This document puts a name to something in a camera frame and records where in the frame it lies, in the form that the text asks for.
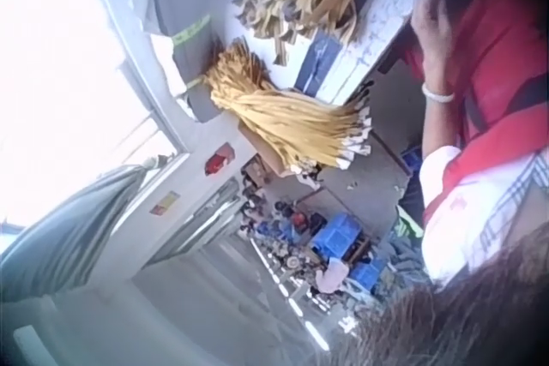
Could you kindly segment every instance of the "brown hair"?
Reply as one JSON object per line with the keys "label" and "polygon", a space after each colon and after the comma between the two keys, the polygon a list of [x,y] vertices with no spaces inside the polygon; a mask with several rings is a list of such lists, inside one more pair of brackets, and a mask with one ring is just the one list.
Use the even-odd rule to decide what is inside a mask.
{"label": "brown hair", "polygon": [[549,223],[442,290],[412,289],[323,359],[337,366],[547,364]]}

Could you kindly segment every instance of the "red vest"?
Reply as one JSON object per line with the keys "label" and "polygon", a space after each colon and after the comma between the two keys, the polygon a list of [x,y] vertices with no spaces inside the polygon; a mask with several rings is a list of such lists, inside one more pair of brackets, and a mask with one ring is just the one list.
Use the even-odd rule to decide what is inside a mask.
{"label": "red vest", "polygon": [[[425,223],[465,176],[549,144],[549,44],[540,11],[534,0],[472,0],[455,18],[448,80],[465,148],[446,167]],[[423,78],[420,51],[408,51],[406,61]]]}

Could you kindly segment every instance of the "green strap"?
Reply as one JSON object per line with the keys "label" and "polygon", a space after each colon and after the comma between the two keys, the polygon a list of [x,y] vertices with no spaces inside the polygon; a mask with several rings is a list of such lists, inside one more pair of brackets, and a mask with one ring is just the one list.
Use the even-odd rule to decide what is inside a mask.
{"label": "green strap", "polygon": [[201,20],[199,20],[196,23],[193,23],[186,29],[183,29],[178,34],[172,36],[172,42],[173,46],[179,46],[183,43],[185,43],[190,38],[193,38],[196,36],[198,32],[200,32],[211,20],[210,15],[205,15]]}

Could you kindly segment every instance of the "gray curtain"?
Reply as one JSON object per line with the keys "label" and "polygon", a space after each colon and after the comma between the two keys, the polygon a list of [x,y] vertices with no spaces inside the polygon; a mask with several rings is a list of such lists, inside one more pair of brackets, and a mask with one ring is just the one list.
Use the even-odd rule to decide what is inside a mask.
{"label": "gray curtain", "polygon": [[85,285],[148,169],[122,166],[27,228],[0,256],[2,302]]}

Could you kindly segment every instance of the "white wall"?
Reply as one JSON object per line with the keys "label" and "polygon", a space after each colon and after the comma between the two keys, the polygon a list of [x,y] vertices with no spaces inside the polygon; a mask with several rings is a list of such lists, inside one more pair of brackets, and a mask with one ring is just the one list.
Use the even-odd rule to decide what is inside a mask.
{"label": "white wall", "polygon": [[[238,132],[236,119],[228,113],[205,124],[194,123],[184,114],[172,100],[150,38],[141,30],[130,0],[107,3],[130,57],[190,154],[174,161],[112,235],[92,274],[92,285],[131,278],[187,217],[255,154]],[[205,162],[227,141],[234,148],[236,159],[218,174],[205,177]],[[162,217],[150,214],[151,208],[171,190],[181,195],[178,201]]]}

